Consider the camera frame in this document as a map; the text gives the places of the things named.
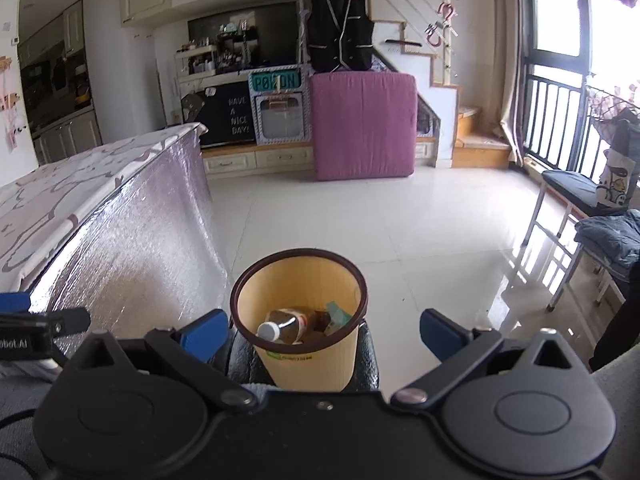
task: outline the trash can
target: trash can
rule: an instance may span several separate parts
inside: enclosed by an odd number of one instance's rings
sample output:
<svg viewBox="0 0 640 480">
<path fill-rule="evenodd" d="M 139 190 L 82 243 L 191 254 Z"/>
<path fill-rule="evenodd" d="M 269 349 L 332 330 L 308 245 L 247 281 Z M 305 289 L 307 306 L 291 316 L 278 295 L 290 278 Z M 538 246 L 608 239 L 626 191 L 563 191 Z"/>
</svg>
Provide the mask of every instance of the trash can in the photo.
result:
<svg viewBox="0 0 640 480">
<path fill-rule="evenodd" d="M 285 345 L 255 335 L 271 310 L 335 302 L 351 314 L 347 325 L 307 343 Z M 351 379 L 358 325 L 367 310 L 367 285 L 346 258 L 320 249 L 292 249 L 254 263 L 231 291 L 231 317 L 254 345 L 276 386 L 286 390 L 339 392 Z"/>
</svg>

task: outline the person's leg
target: person's leg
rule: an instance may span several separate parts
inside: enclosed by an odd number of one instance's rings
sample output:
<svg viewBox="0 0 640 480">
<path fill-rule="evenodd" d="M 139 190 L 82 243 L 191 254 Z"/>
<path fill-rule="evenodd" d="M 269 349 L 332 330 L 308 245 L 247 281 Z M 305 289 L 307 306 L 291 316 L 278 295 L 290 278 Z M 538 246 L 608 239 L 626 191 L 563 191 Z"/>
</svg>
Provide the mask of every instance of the person's leg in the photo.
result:
<svg viewBox="0 0 640 480">
<path fill-rule="evenodd" d="M 607 326 L 593 351 L 593 357 L 589 359 L 593 371 L 629 350 L 640 335 L 640 262 L 631 268 L 629 282 L 625 303 Z"/>
</svg>

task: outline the brown rim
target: brown rim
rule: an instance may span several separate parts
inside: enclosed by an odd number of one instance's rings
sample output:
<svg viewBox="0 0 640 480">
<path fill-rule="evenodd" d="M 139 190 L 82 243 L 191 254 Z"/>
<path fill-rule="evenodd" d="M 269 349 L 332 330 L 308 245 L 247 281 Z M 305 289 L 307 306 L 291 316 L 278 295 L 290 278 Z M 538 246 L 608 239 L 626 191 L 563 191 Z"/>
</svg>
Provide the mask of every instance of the brown rim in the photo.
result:
<svg viewBox="0 0 640 480">
<path fill-rule="evenodd" d="M 358 286 L 360 287 L 360 304 L 358 305 L 356 312 L 353 314 L 353 316 L 351 316 L 349 322 L 340 330 L 337 330 L 330 336 L 327 336 L 322 340 L 322 342 L 302 343 L 300 345 L 284 345 L 281 343 L 272 343 L 270 341 L 260 339 L 257 335 L 249 332 L 247 328 L 242 323 L 240 323 L 238 316 L 238 298 L 240 297 L 240 291 L 249 280 L 249 278 L 251 278 L 256 272 L 263 269 L 267 265 L 270 265 L 273 262 L 277 262 L 279 260 L 284 260 L 286 258 L 297 258 L 299 256 L 317 256 L 319 258 L 331 260 L 345 267 L 358 282 Z M 325 251 L 322 249 L 288 249 L 286 251 L 280 251 L 279 253 L 270 254 L 269 256 L 255 262 L 252 266 L 245 270 L 245 272 L 242 273 L 242 275 L 234 284 L 234 288 L 231 290 L 231 319 L 238 329 L 238 332 L 241 333 L 244 338 L 252 345 L 258 346 L 271 352 L 276 352 L 278 354 L 309 354 L 311 352 L 317 352 L 319 350 L 323 350 L 324 348 L 328 348 L 329 346 L 336 344 L 338 341 L 344 339 L 351 332 L 353 332 L 353 330 L 360 324 L 360 320 L 364 317 L 367 311 L 367 301 L 369 301 L 369 296 L 367 293 L 367 283 L 364 280 L 364 276 L 360 272 L 360 269 L 358 269 L 358 267 L 356 267 L 345 257 L 340 256 L 340 254 L 332 253 L 331 251 Z"/>
</svg>

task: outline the purple cushion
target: purple cushion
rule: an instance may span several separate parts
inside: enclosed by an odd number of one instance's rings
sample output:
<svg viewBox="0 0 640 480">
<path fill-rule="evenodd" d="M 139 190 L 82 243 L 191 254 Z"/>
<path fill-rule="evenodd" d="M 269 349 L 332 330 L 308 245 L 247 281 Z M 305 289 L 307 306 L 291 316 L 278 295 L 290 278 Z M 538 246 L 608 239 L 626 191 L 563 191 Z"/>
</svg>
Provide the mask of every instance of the purple cushion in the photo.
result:
<svg viewBox="0 0 640 480">
<path fill-rule="evenodd" d="M 318 180 L 409 176 L 415 169 L 418 94 L 409 74 L 311 77 Z"/>
</svg>

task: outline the black vest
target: black vest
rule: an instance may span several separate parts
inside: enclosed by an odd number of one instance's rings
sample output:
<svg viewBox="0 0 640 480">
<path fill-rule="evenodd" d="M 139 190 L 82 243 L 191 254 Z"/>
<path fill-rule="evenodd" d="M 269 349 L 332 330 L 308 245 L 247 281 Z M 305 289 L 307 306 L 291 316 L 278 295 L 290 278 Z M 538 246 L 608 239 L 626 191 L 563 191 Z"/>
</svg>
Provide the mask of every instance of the black vest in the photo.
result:
<svg viewBox="0 0 640 480">
<path fill-rule="evenodd" d="M 371 68 L 373 22 L 367 0 L 311 0 L 306 47 L 316 72 Z"/>
</svg>

